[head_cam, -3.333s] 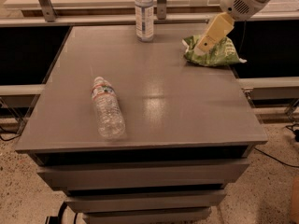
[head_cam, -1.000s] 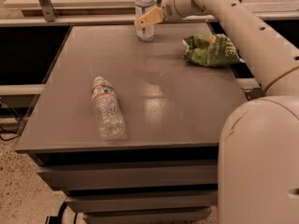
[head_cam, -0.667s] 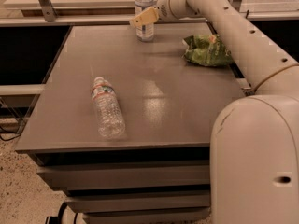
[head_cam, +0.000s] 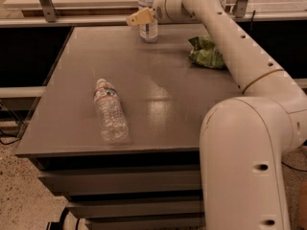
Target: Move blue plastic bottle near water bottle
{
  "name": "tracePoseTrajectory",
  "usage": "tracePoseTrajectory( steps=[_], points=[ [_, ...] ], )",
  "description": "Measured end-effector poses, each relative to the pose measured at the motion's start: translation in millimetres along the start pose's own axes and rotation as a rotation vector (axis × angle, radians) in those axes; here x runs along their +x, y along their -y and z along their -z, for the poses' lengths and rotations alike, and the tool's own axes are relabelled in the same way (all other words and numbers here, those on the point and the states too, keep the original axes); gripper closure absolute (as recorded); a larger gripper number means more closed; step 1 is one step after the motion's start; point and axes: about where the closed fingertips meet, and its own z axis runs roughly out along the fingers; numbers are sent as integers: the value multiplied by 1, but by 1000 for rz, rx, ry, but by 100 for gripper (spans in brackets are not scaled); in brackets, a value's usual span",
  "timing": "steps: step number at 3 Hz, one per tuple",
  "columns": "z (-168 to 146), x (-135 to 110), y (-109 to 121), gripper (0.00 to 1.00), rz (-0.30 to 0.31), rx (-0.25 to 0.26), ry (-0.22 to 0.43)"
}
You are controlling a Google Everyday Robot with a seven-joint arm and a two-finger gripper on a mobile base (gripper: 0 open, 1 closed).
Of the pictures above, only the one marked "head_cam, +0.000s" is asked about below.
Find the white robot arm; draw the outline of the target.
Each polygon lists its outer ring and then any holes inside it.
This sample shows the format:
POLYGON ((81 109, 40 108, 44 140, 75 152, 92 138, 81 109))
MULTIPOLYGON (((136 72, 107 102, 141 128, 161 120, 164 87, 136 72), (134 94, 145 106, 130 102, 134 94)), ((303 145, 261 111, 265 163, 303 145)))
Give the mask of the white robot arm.
POLYGON ((220 0, 155 0, 127 22, 154 20, 200 22, 242 93, 201 125, 206 230, 291 230, 281 160, 307 140, 306 94, 220 0))

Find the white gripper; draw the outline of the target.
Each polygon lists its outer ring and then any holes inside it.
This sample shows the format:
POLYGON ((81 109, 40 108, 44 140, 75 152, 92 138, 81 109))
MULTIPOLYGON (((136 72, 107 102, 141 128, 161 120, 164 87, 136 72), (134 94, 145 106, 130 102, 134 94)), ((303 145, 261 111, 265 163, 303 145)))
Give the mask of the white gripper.
POLYGON ((153 10, 144 8, 130 15, 126 21, 129 26, 150 24, 154 18, 159 23, 190 23, 190 14, 183 7, 182 0, 154 0, 153 10))

